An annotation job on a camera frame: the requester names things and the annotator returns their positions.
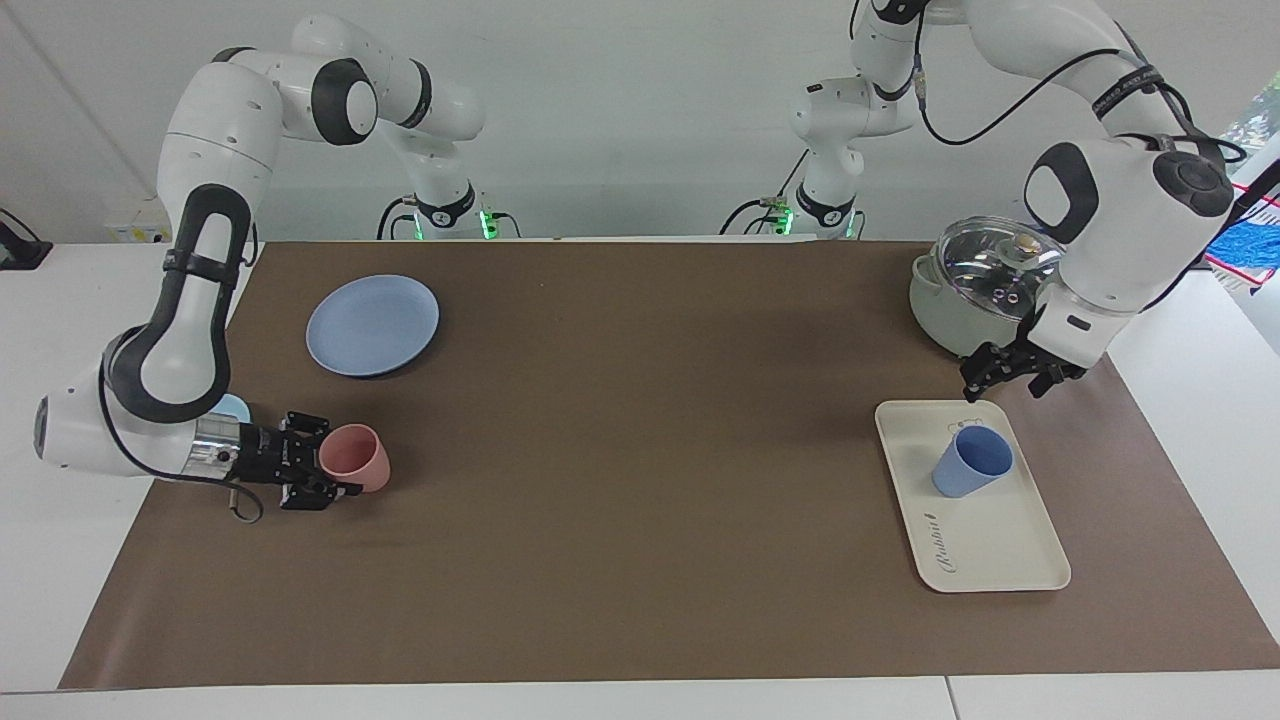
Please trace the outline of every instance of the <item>blue plate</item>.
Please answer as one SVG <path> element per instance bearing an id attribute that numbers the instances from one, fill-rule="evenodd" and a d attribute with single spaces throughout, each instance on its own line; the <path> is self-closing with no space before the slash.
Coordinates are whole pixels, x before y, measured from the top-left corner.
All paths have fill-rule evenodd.
<path id="1" fill-rule="evenodd" d="M 329 293 L 307 322 L 307 351 L 321 368 L 371 378 L 403 368 L 440 324 L 435 295 L 413 278 L 369 275 Z"/>

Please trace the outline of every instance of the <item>white table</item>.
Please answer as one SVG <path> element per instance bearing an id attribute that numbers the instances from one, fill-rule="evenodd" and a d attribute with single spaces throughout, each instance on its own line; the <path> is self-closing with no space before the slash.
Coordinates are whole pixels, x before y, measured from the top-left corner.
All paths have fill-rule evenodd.
<path id="1" fill-rule="evenodd" d="M 164 250 L 61 246 L 36 273 L 0 274 L 0 691 L 19 693 L 0 697 L 5 719 L 1280 717 L 1280 671 L 51 693 L 150 482 L 41 464 L 32 414 L 146 319 Z M 1112 357 L 1280 634 L 1280 357 L 1207 273 L 1134 322 Z"/>

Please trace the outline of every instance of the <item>light blue cup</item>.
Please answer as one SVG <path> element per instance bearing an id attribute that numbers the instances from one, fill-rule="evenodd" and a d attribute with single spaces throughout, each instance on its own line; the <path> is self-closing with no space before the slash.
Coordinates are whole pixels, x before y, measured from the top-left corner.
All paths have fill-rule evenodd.
<path id="1" fill-rule="evenodd" d="M 1014 468 L 1014 450 L 1000 433 L 983 425 L 960 428 L 933 468 L 933 487 L 947 497 L 964 497 L 1005 477 Z"/>

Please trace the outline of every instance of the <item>tray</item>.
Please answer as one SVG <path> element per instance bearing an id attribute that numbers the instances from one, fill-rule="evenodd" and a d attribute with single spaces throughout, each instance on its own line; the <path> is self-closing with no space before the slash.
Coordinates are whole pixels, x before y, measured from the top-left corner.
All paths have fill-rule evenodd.
<path id="1" fill-rule="evenodd" d="M 933 487 L 931 474 L 951 436 L 970 424 L 1009 439 L 1014 469 L 950 498 Z M 1071 566 L 1000 406 L 984 400 L 896 400 L 876 409 L 876 428 L 915 568 L 927 585 L 959 593 L 1056 591 L 1070 583 Z"/>

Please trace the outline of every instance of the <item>glass lid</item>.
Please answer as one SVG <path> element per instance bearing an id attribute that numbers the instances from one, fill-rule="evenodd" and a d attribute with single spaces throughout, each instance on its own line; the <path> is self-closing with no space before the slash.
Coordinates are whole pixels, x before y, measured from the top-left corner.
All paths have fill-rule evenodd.
<path id="1" fill-rule="evenodd" d="M 1039 286 L 1056 270 L 1062 247 L 1007 218 L 954 223 L 933 247 L 940 278 L 969 302 L 1021 319 L 1036 306 Z"/>

